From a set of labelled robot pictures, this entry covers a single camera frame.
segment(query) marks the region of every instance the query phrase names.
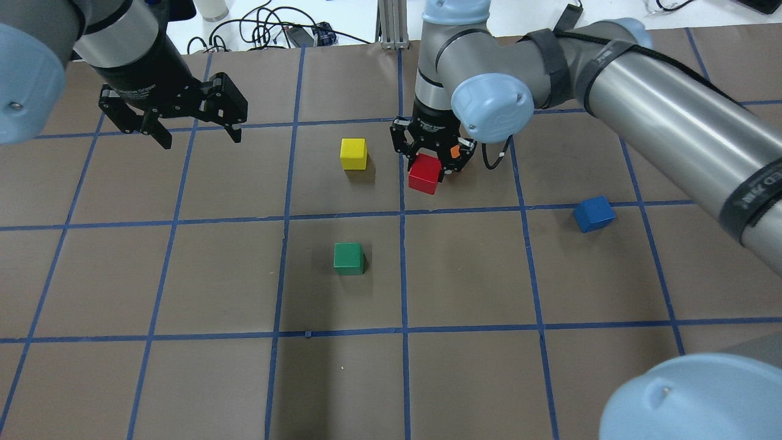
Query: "block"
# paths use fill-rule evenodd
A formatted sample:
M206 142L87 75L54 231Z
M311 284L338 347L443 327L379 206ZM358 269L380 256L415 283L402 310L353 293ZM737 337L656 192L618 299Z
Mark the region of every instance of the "block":
M439 183L439 173L443 166L439 159L419 153L415 157L410 174L407 175L407 185L423 193L434 195Z
M576 217L582 233L602 229L616 218L616 214L605 196L587 199L579 203L579 206L573 211L573 216Z
M364 250L361 243L334 245L334 270L341 276L364 274Z
M339 148L339 160L345 170L367 169L367 140L343 139Z

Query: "red cube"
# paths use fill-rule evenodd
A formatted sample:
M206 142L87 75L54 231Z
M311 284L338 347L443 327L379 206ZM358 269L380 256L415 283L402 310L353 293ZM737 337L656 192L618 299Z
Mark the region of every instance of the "red cube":
M415 162L413 162L413 167L410 169L407 184L412 189L434 195L435 191L437 191L441 168L442 165L439 159L419 153L415 158Z

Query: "blue cube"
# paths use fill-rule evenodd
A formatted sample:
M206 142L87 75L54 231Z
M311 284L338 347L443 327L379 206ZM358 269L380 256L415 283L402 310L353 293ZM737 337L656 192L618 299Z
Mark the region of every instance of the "blue cube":
M576 217L582 233L602 229L616 218L616 214L605 196L579 203L579 206L573 211L573 216Z

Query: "green cube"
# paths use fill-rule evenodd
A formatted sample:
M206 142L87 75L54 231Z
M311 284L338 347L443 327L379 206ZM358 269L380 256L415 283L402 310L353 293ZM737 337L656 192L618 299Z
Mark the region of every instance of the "green cube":
M339 275L364 275L364 251L361 243L336 243L334 269Z

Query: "white floor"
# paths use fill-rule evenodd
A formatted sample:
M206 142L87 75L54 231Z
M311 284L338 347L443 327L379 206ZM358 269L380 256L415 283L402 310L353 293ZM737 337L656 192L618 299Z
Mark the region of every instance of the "white floor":
M662 0L663 5L673 5L684 0ZM262 5L261 0L227 0L230 14L225 20L241 18L252 8ZM489 29L496 36L520 35L544 27L553 27L569 0L493 0ZM408 34L411 40L421 37L421 12L425 0L407 0ZM675 13L650 13L657 9L655 0L583 0L584 15L580 24L608 18L629 16L646 24L648 29L672 27L708 27L749 23L782 23L782 8L767 16L749 9L734 0L695 0ZM328 21L336 31L356 35L373 41L375 37L375 0L273 0L270 8L294 6L309 13L316 21ZM307 23L301 14L282 10L282 20ZM171 23L168 34L180 52L185 53L190 38L207 38L216 23L209 23L201 16L184 22ZM249 36L252 25L245 29ZM239 38L237 23L223 26L218 32L230 50L247 50L252 47ZM355 44L349 38L340 37L339 44Z

